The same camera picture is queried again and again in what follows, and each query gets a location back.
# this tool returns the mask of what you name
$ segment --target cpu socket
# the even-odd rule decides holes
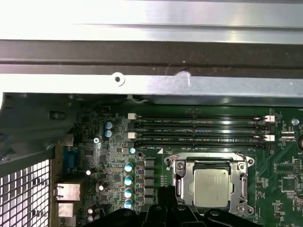
[[[164,162],[173,168],[173,185],[178,200],[204,214],[210,208],[248,216],[248,168],[253,158],[238,153],[178,153]]]

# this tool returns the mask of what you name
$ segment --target vent grille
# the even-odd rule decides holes
[[[49,160],[0,178],[1,227],[48,227]]]

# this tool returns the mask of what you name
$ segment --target motherboard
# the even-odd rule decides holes
[[[303,220],[303,109],[113,105],[84,109],[64,171],[89,178],[79,226],[137,212],[173,185],[198,213],[220,208],[268,227]]]

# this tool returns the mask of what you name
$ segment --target green circuit board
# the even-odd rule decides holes
[[[254,212],[246,219],[269,227],[303,226],[302,122],[300,108],[113,105],[83,110],[70,149],[79,153],[77,171],[93,167],[96,173],[89,180],[79,223],[87,222],[92,204],[107,214],[125,203],[140,211],[156,202],[157,188],[173,183],[166,157],[216,152],[255,160],[248,168],[247,187]],[[99,182],[108,187],[99,191]],[[146,186],[151,188],[148,195]]]

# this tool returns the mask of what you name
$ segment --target capacitor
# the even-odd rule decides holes
[[[90,175],[94,174],[95,172],[96,172],[95,168],[90,168],[85,173],[86,173],[87,176],[90,176]]]
[[[89,216],[88,218],[87,218],[87,221],[88,222],[92,222],[94,220],[94,217],[93,216]]]
[[[130,186],[133,183],[133,178],[131,176],[126,176],[124,179],[124,184]]]
[[[112,132],[111,130],[106,130],[105,133],[104,133],[104,135],[105,135],[107,138],[109,138],[109,137],[111,137],[111,136],[113,135],[113,132]]]
[[[87,210],[87,212],[89,214],[92,214],[96,210],[96,208],[97,208],[97,205],[93,204],[93,205],[90,206],[90,208]]]
[[[106,122],[106,123],[105,123],[105,128],[106,128],[106,129],[111,129],[112,127],[113,127],[112,122]]]
[[[136,149],[135,149],[135,148],[130,148],[130,149],[129,149],[129,153],[131,153],[131,154],[136,153]]]
[[[97,214],[97,215],[94,217],[94,220],[98,220],[98,219],[100,219],[100,215],[99,215],[99,214]]]
[[[125,167],[124,167],[124,170],[125,170],[126,172],[131,172],[132,169],[133,169],[133,164],[130,163],[130,162],[127,163],[127,164],[125,165]]]
[[[133,190],[131,188],[126,188],[124,192],[125,198],[131,198]]]
[[[124,202],[124,208],[131,209],[132,206],[133,206],[133,201],[131,199],[125,200],[125,202]]]
[[[106,188],[108,188],[108,183],[106,181],[100,183],[100,186],[99,186],[100,191],[103,191]]]

